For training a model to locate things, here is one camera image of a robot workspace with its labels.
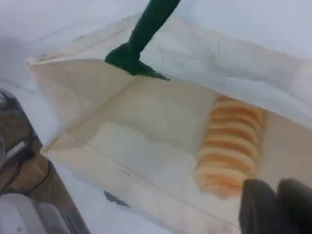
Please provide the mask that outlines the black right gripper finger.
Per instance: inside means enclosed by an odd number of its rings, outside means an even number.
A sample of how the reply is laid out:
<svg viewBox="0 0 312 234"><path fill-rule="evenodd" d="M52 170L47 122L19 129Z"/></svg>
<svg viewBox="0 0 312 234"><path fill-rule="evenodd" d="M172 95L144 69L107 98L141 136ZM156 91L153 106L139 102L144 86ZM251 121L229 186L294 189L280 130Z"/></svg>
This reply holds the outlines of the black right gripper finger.
<svg viewBox="0 0 312 234"><path fill-rule="evenodd" d="M312 233L312 189L295 179L280 181L277 196L301 234Z"/></svg>
<svg viewBox="0 0 312 234"><path fill-rule="evenodd" d="M262 180L248 179L243 183L240 205L240 229L243 234L272 234L277 204L275 192Z"/></svg>

